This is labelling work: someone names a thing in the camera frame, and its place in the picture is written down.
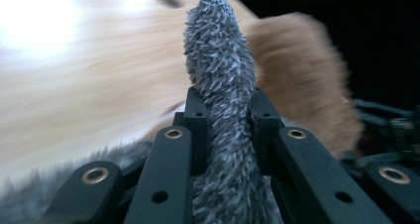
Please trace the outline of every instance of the wooden surface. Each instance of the wooden surface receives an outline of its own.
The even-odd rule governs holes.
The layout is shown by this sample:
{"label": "wooden surface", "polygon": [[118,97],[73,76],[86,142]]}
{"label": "wooden surface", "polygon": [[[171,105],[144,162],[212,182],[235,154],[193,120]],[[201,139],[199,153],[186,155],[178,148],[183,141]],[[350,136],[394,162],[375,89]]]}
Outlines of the wooden surface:
{"label": "wooden surface", "polygon": [[[199,0],[0,0],[0,183],[141,138],[185,99]],[[240,27],[255,16],[236,0]]]}

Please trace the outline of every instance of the gray fur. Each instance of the gray fur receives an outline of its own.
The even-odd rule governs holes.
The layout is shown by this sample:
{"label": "gray fur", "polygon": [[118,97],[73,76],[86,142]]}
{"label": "gray fur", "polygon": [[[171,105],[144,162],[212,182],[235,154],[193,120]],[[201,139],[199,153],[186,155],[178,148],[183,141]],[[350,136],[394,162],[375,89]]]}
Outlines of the gray fur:
{"label": "gray fur", "polygon": [[274,207],[249,126],[255,64],[229,3],[201,0],[188,14],[186,67],[209,109],[210,157],[194,181],[195,223],[271,223]]}
{"label": "gray fur", "polygon": [[58,189],[81,166],[93,161],[109,161],[120,168],[146,161],[152,142],[135,142],[91,155],[90,159],[69,163],[54,170],[36,171],[22,188],[9,185],[0,196],[0,223],[13,224],[37,220],[50,206]]}

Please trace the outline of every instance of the tan fur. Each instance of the tan fur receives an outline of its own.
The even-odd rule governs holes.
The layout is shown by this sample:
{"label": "tan fur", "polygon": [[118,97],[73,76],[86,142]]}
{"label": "tan fur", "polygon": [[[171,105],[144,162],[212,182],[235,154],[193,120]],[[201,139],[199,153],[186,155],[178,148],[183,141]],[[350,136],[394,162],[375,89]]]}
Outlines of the tan fur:
{"label": "tan fur", "polygon": [[345,102],[349,74],[325,27],[294,13],[260,20],[248,38],[259,86],[279,113],[311,130],[335,158],[351,150],[363,124]]}

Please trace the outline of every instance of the faux fur fabric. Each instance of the faux fur fabric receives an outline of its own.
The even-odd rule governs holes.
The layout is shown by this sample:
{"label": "faux fur fabric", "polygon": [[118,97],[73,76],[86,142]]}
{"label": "faux fur fabric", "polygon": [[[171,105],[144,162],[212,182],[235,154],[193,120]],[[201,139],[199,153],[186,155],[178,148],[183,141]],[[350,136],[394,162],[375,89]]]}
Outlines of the faux fur fabric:
{"label": "faux fur fabric", "polygon": [[22,188],[16,189],[10,184],[5,194],[0,197],[0,223],[14,224],[39,219],[50,206],[60,187],[77,168],[93,161],[109,161],[120,168],[126,168],[135,162],[146,161],[151,145],[152,142],[144,141],[121,145],[114,149],[106,148],[92,154],[89,159],[80,159],[51,170],[39,170]]}
{"label": "faux fur fabric", "polygon": [[210,128],[208,168],[193,185],[194,223],[270,223],[249,125],[255,65],[229,3],[201,0],[184,36],[187,71]]}
{"label": "faux fur fabric", "polygon": [[257,22],[248,34],[258,85],[278,112],[312,131],[339,159],[361,133],[347,89],[348,71],[320,22],[299,13]]}

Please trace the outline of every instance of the orange fur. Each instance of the orange fur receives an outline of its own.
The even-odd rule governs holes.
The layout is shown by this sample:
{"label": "orange fur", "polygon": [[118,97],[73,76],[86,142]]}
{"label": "orange fur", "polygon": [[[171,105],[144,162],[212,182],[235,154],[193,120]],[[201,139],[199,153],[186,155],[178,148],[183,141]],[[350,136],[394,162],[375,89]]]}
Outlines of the orange fur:
{"label": "orange fur", "polygon": [[363,130],[346,88],[346,65],[324,25],[294,13],[260,20],[248,34],[259,86],[278,112],[312,131],[335,158]]}

